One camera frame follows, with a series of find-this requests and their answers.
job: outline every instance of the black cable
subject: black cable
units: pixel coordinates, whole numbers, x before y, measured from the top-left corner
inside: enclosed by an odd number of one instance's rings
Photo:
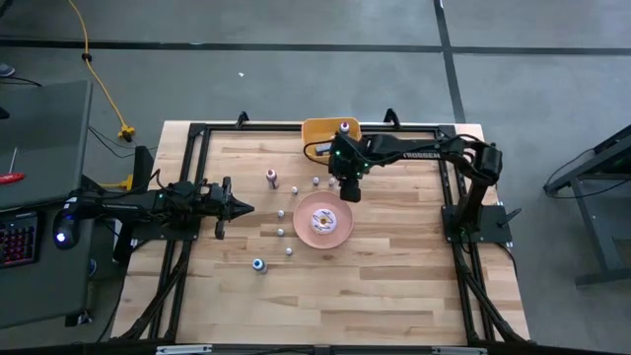
[[[3,80],[18,80],[18,81],[22,81],[22,82],[25,82],[25,83],[28,83],[28,84],[31,84],[31,85],[35,85],[35,86],[40,87],[40,88],[43,86],[42,84],[38,83],[37,81],[33,81],[33,80],[25,79],[25,78],[20,78],[20,77],[17,77],[17,76],[10,76],[10,77],[0,78],[0,79],[3,79]],[[0,83],[2,83],[2,84],[12,84],[12,83],[8,83],[8,82],[5,82],[5,81],[1,81]]]
[[[110,148],[110,147],[106,144],[106,142],[104,142],[104,140],[103,140],[103,139],[101,139],[101,137],[100,137],[100,136],[99,136],[99,135],[98,135],[98,134],[97,134],[97,133],[96,133],[96,132],[92,129],[92,127],[88,127],[88,130],[90,130],[90,132],[91,132],[92,134],[94,134],[95,138],[97,138],[97,139],[101,142],[101,144],[103,144],[103,146],[104,146],[104,147],[106,147],[106,148],[107,148],[107,149],[108,149],[108,150],[109,150],[109,151],[110,151],[110,152],[111,152],[111,153],[112,153],[112,154],[113,154],[116,158],[118,158],[118,159],[125,159],[125,158],[129,158],[129,157],[133,157],[133,156],[134,156],[134,154],[136,154],[136,153],[134,152],[134,153],[127,154],[127,155],[123,155],[123,156],[118,155],[118,153],[114,152],[114,150],[113,150],[113,149],[111,149],[111,148]]]
[[[590,151],[593,151],[593,150],[594,150],[594,148],[586,149],[583,153],[581,153],[578,156],[576,156],[576,158],[572,159],[571,161],[569,161],[569,162],[565,163],[564,165],[562,165],[561,167],[559,167],[559,169],[555,170],[554,173],[552,173],[550,175],[548,180],[545,182],[545,185],[548,186],[550,184],[550,181],[552,180],[552,178],[554,178],[555,175],[557,175],[561,170],[563,170],[563,168],[565,168],[565,167],[569,166],[570,164],[576,162],[577,160],[579,160],[579,158],[583,157],[586,153],[588,153]],[[611,189],[615,189],[616,187],[618,187],[618,186],[620,186],[620,185],[622,185],[624,183],[629,182],[629,180],[631,180],[631,178],[628,178],[628,179],[626,179],[624,181],[621,181],[621,182],[615,184],[614,186],[610,186],[610,187],[602,189],[600,191],[591,192],[591,193],[580,195],[580,196],[555,196],[555,195],[551,194],[548,191],[545,191],[545,195],[550,197],[550,198],[554,198],[554,199],[576,199],[576,198],[590,197],[590,196],[601,194],[603,192],[607,192],[607,191],[609,191]]]
[[[105,136],[103,133],[99,132],[99,131],[97,130],[97,128],[95,128],[95,127],[93,127],[93,126],[89,126],[89,127],[90,127],[90,129],[92,129],[92,130],[94,131],[93,133],[97,133],[97,134],[99,134],[101,137],[103,137],[103,139],[104,139],[104,140],[108,141],[109,143],[111,143],[111,144],[113,144],[113,145],[115,145],[115,146],[117,146],[117,147],[120,147],[120,148],[123,148],[123,149],[136,149],[136,147],[138,146],[138,144],[136,144],[136,142],[135,142],[135,141],[131,141],[131,143],[133,143],[133,144],[134,144],[134,146],[133,146],[133,147],[128,147],[128,146],[124,146],[124,145],[122,145],[122,144],[118,144],[118,143],[114,142],[113,140],[111,140],[111,139],[107,138],[107,136]]]
[[[114,235],[115,235],[115,236],[117,236],[117,237],[119,237],[119,238],[120,238],[120,235],[119,235],[119,234],[118,234],[118,233],[114,230],[114,228],[112,228],[112,227],[110,227],[110,226],[109,226],[109,223],[108,223],[108,222],[105,222],[105,221],[104,221],[104,225],[105,225],[105,227],[106,227],[106,228],[108,228],[108,229],[109,229],[109,231],[110,231],[110,232],[114,233]]]
[[[102,137],[110,142],[112,142],[113,144],[117,145],[118,147],[121,148],[125,148],[125,149],[135,149],[135,148],[131,148],[131,147],[125,147],[119,144],[116,144],[115,142],[113,142],[111,139],[105,137],[102,133],[100,133],[99,131],[97,131],[94,127],[89,126],[88,130],[90,130],[90,132],[92,134],[94,134],[95,138],[97,138],[99,140],[99,142],[101,142],[101,144],[103,144],[114,156],[116,156],[116,158],[118,159],[125,159],[125,158],[129,158],[129,157],[133,157],[136,153],[130,153],[130,154],[126,154],[126,155],[118,155],[118,153],[114,152],[113,149],[111,149],[111,147],[109,147],[107,145],[107,143],[102,139]],[[147,150],[155,150],[158,149],[158,147],[151,147],[151,148],[147,148]]]
[[[124,288],[124,284],[120,285],[120,292],[118,293],[118,300],[116,301],[116,305],[114,305],[114,309],[111,310],[111,314],[109,315],[109,319],[107,320],[107,323],[105,324],[105,327],[103,331],[101,332],[101,335],[99,335],[99,338],[97,338],[97,343],[100,343],[101,340],[103,340],[103,337],[107,333],[107,330],[109,329],[109,326],[111,325],[111,322],[114,320],[114,316],[116,315],[116,311],[118,310],[118,305],[120,304],[120,299],[122,297],[123,288]]]
[[[564,165],[562,165],[561,167],[559,167],[559,169],[555,170],[554,173],[552,173],[550,175],[550,177],[548,178],[548,180],[545,182],[546,185],[550,184],[550,181],[552,180],[552,178],[554,178],[555,175],[557,175],[563,168],[569,166],[570,164],[576,162],[577,160],[579,160],[579,158],[583,157],[583,155],[587,152],[592,151],[594,148],[590,148],[590,149],[586,149],[583,153],[579,154],[578,156],[576,156],[576,158],[572,159],[571,161],[565,163]]]
[[[307,153],[307,148],[316,145],[316,144],[326,144],[326,143],[332,143],[333,140],[325,140],[325,141],[317,141],[317,142],[311,142],[311,143],[307,143],[305,144],[305,147],[303,148],[303,154],[305,155],[305,157],[307,157],[307,159],[309,159],[310,161],[314,162],[314,163],[318,163],[320,165],[324,165],[324,166],[328,166],[327,163],[323,163],[323,162],[319,162],[317,160],[315,160],[314,158],[312,158],[308,153]]]
[[[513,269],[515,270],[515,277],[518,278],[518,275],[517,275],[517,263],[515,262],[515,257],[513,256],[511,251],[505,245],[503,245],[501,243],[496,243],[496,245],[498,247],[500,247],[501,249],[503,249],[506,252],[506,254],[509,255],[509,258],[513,262]]]

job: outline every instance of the red screwdriver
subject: red screwdriver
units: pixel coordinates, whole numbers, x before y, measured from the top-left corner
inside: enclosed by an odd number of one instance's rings
[[[20,181],[24,178],[24,174],[13,173],[13,166],[16,164],[16,156],[18,155],[18,147],[13,150],[13,158],[11,159],[11,167],[9,167],[8,174],[0,175],[0,184],[8,184],[16,181]]]

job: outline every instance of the keyboard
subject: keyboard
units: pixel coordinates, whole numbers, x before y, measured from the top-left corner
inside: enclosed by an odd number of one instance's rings
[[[0,268],[37,262],[42,216],[38,212],[0,216]]]

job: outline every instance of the gray tabletop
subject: gray tabletop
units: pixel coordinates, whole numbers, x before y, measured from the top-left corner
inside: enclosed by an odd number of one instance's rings
[[[3,92],[0,107],[0,174],[15,147],[15,173],[26,177],[0,185],[0,210],[64,199],[81,184],[92,84],[81,81]],[[86,307],[93,220],[82,221],[79,243],[58,249],[52,222],[61,203],[33,207],[43,212],[38,262],[0,269],[0,328],[70,316]]]
[[[3,92],[0,174],[26,177],[0,185],[0,210],[61,199],[78,188],[83,171],[92,84],[86,81]]]

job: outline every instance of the gray floor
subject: gray floor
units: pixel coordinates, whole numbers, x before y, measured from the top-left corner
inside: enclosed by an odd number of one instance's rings
[[[440,44],[430,0],[76,3],[94,39]],[[631,3],[624,0],[446,0],[445,9],[454,45],[631,46]],[[0,36],[80,34],[65,1],[16,2],[0,20]],[[0,60],[21,76],[53,84],[90,79],[80,53],[1,48]],[[148,146],[157,145],[164,120],[235,119],[241,110],[255,120],[355,115],[372,121],[394,107],[405,121],[454,122],[442,54],[93,54],[138,141]],[[505,152],[500,195],[509,209],[524,209],[512,230],[532,339],[631,352],[631,283],[574,287],[576,276],[596,271],[587,232],[574,201],[550,200],[541,190],[558,166],[631,123],[631,57],[457,55],[455,63],[467,122],[483,124],[486,138]],[[118,128],[97,89],[91,121],[108,136]],[[87,154],[85,172],[98,181],[131,172],[130,159],[116,159],[92,138]],[[95,323],[64,329],[54,319],[0,330],[0,347],[94,341],[115,299],[109,284],[115,281],[106,279],[95,292]]]

